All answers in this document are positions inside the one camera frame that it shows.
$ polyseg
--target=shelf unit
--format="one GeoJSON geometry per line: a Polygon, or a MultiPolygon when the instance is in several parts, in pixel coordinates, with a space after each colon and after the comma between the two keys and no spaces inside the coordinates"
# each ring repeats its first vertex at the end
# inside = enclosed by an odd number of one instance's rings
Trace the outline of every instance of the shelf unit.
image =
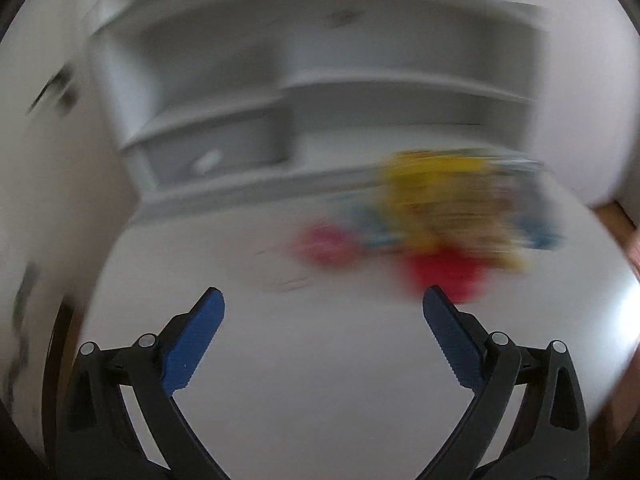
{"type": "Polygon", "coordinates": [[[101,22],[92,54],[143,208],[164,214],[363,185],[399,150],[522,149],[532,15],[487,0],[144,0],[101,22]]]}

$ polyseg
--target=pink object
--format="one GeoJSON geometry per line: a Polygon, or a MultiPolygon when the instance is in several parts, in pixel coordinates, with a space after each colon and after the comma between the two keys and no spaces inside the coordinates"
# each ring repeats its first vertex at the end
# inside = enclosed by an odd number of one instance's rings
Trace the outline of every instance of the pink object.
{"type": "Polygon", "coordinates": [[[439,286],[453,303],[474,300],[481,291],[485,266],[454,249],[436,254],[406,254],[409,278],[420,294],[431,285],[439,286]]]}
{"type": "Polygon", "coordinates": [[[305,230],[295,241],[294,250],[301,258],[325,267],[343,267],[360,253],[348,231],[330,224],[305,230]]]}

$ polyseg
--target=white table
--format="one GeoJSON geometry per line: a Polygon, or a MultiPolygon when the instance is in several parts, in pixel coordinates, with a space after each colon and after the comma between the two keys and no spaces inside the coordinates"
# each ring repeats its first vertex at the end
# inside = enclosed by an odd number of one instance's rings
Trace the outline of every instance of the white table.
{"type": "MultiPolygon", "coordinates": [[[[536,251],[529,274],[496,272],[465,310],[519,345],[565,341],[593,418],[636,348],[640,286],[592,213],[545,181],[564,243],[536,251]]],[[[269,247],[325,204],[304,198],[133,227],[87,315],[81,342],[128,346],[208,286],[223,291],[225,320],[175,399],[231,478],[415,478],[471,400],[391,258],[350,272],[308,269],[302,288],[283,285],[301,271],[269,247]]],[[[487,458],[502,447],[522,391],[487,458]]],[[[162,462],[133,412],[149,457],[162,462]]]]}

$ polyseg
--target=blue object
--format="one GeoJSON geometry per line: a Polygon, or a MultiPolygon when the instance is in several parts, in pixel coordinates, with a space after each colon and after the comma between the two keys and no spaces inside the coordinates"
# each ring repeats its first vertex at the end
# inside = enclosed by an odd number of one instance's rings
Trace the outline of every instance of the blue object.
{"type": "Polygon", "coordinates": [[[463,327],[461,314],[437,287],[424,293],[422,311],[460,385],[478,394],[484,388],[482,352],[463,327]]]}
{"type": "Polygon", "coordinates": [[[164,355],[162,387],[171,397],[184,388],[225,317],[222,293],[212,288],[190,312],[190,318],[171,351],[164,355]]]}

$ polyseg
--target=brown floor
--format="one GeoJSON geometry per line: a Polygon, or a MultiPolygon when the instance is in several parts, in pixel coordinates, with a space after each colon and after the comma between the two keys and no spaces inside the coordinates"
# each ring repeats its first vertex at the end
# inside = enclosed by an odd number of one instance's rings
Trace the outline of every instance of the brown floor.
{"type": "MultiPolygon", "coordinates": [[[[597,207],[594,213],[621,248],[626,250],[636,226],[617,202],[597,207]]],[[[597,466],[622,436],[640,408],[640,352],[636,352],[620,384],[591,426],[591,463],[597,466]]]]}

